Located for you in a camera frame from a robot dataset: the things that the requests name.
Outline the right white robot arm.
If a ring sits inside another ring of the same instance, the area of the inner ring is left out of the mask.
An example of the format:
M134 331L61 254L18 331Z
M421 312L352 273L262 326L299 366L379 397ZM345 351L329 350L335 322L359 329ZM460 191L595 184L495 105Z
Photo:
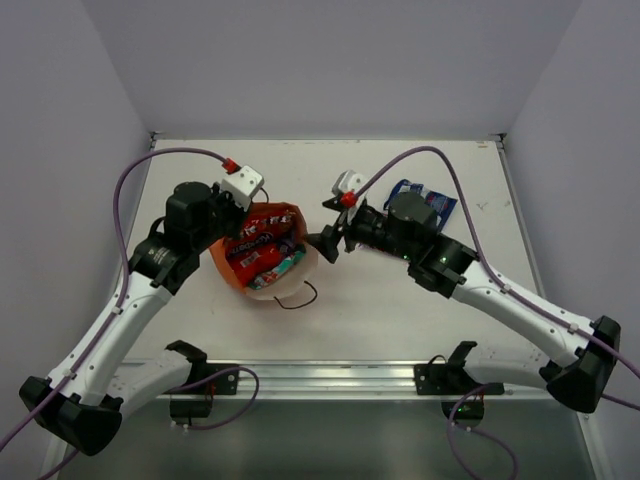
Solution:
M305 240L330 263L340 243L348 252L364 245L403 259L420 287L489 315L532 344L531 353L509 359L503 347L461 342L445 363L420 369L439 393L467 393L482 384L502 391L512 384L545 390L577 412L596 410L617 363L621 327L615 320L572 314L489 272L476 251L439 232L436 212L415 192L398 194L385 214L367 203L347 209L330 199L323 205L338 211L336 222Z

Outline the orange paper bag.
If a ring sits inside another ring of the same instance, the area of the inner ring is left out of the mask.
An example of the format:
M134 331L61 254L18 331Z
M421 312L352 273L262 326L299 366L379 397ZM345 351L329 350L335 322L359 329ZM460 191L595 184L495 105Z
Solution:
M302 245L306 248L306 255L297 265L293 266L284 276L270 286L261 290L250 289L248 283L251 274L254 272L253 268L251 266L248 268L233 266L226 259L226 252L230 248L253 240L256 237L246 239L243 237L241 230L238 239L225 237L209 247L209 253L223 280L232 289L253 300L274 300L280 303L282 300L294 296L310 280L318 265L317 252L305 241L305 236L308 234L307 223L298 206L286 202L257 202L251 206L248 217L252 214L271 213L280 209L291 210L295 214L295 220L292 228L287 233L276 237L277 246L293 249L297 245Z

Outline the blue white snack packet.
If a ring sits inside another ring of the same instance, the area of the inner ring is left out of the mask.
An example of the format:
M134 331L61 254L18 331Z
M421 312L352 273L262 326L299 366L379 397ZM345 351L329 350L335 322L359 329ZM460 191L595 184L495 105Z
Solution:
M425 204L437 213L437 228L442 231L453 213L458 200L443 193L430 190L424 184L402 179L391 189L387 199L383 203L383 211L387 212L391 201L400 193L414 192L421 196Z

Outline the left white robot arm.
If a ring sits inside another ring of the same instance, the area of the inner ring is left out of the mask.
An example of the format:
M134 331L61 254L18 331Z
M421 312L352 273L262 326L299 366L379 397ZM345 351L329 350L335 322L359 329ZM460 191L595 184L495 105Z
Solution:
M201 254L217 240L239 235L250 205L250 198L219 185L186 182L174 189L164 217L127 258L116 292L89 331L46 377L31 376L20 388L41 427L93 456L126 417L155 397L205 386L205 353L182 341L130 377L115 374L147 324L199 268Z

